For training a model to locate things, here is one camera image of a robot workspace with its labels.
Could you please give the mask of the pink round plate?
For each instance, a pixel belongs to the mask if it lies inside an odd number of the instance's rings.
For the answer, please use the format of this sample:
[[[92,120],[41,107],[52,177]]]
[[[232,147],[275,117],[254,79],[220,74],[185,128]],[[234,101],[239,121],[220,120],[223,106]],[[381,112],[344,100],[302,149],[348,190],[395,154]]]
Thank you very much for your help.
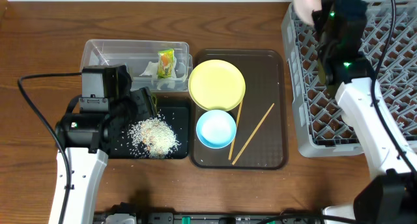
[[[322,10],[321,0],[293,0],[293,7],[296,15],[308,25],[313,25],[312,14]]]

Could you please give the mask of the rice and nut leftovers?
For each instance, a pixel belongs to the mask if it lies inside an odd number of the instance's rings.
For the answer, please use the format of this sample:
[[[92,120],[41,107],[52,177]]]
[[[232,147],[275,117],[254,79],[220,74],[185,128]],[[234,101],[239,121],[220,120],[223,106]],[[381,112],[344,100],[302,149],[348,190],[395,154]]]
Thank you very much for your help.
[[[127,131],[130,155],[135,158],[166,159],[181,142],[163,115],[132,123]]]

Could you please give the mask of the green snack wrapper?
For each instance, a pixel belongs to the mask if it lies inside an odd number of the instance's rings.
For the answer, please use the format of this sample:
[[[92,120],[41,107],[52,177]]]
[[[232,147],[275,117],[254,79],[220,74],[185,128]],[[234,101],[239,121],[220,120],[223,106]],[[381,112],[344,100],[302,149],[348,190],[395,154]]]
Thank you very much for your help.
[[[172,77],[172,71],[175,67],[174,49],[166,49],[158,52],[157,76],[159,78]]]

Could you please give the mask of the light blue bowl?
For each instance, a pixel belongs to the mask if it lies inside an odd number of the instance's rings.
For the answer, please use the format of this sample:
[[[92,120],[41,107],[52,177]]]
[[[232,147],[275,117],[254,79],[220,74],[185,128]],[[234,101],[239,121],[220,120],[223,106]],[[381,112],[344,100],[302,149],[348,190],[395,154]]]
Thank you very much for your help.
[[[210,110],[199,117],[195,132],[206,147],[221,149],[232,143],[237,134],[237,125],[228,112]]]

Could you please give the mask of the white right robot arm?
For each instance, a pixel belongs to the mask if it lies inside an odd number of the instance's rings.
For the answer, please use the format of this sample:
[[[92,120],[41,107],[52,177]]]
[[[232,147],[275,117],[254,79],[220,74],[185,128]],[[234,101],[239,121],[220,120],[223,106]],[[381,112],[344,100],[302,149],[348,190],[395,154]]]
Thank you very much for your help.
[[[415,223],[416,153],[384,101],[377,69],[359,51],[367,23],[363,0],[320,0],[311,11],[319,37],[319,79],[354,129],[371,182],[352,204],[323,210],[327,223]]]

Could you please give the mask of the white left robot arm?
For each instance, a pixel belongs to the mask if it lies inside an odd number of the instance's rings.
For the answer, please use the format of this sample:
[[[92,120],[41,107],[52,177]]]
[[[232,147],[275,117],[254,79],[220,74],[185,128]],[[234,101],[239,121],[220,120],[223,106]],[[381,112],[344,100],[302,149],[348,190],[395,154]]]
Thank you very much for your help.
[[[50,223],[92,223],[98,187],[109,156],[129,126],[156,116],[147,87],[132,90],[126,65],[86,66],[82,93],[68,103],[55,134],[57,181]]]

